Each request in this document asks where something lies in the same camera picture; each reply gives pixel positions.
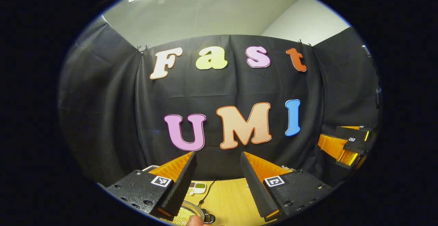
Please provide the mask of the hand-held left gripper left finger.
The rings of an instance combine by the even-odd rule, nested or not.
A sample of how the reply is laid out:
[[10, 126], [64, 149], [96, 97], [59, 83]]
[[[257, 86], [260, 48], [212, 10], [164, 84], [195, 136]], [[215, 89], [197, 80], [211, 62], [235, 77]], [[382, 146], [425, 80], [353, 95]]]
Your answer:
[[173, 220], [178, 215], [197, 167], [189, 152], [159, 167], [134, 170], [105, 188], [106, 193], [150, 217]]

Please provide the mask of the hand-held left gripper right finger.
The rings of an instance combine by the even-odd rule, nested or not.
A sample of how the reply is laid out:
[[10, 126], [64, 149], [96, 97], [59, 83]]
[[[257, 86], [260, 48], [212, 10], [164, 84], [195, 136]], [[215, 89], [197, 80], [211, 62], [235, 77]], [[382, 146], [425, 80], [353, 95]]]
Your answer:
[[294, 216], [333, 191], [307, 171], [287, 171], [248, 152], [241, 153], [240, 164], [258, 212], [266, 222]]

